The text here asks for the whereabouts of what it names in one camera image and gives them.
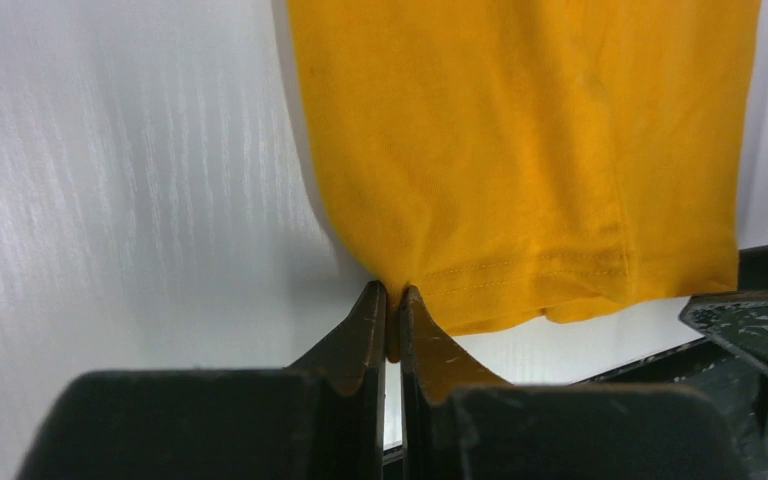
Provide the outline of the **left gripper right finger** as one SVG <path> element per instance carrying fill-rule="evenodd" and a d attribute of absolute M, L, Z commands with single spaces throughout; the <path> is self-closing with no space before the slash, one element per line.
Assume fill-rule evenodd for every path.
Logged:
<path fill-rule="evenodd" d="M 685 385 L 514 385 L 432 319 L 398 309 L 408 479 L 745 479 L 724 418 Z"/>

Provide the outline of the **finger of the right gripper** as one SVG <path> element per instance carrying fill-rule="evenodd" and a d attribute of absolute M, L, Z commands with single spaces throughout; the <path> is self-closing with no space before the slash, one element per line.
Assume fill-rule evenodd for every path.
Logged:
<path fill-rule="evenodd" d="M 768 290 L 692 297 L 679 320 L 768 377 Z"/>

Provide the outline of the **yellow t-shirt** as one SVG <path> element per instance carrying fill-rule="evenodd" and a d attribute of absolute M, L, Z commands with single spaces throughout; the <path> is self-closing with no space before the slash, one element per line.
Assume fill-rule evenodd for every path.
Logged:
<path fill-rule="evenodd" d="M 291 1 L 318 189 L 452 336 L 732 291 L 757 1 Z"/>

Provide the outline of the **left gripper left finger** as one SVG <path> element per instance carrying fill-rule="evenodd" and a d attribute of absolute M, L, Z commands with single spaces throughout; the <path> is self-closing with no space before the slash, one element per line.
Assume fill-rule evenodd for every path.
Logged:
<path fill-rule="evenodd" d="M 387 294 L 278 369 L 95 371 L 57 398 L 22 479 L 379 479 Z"/>

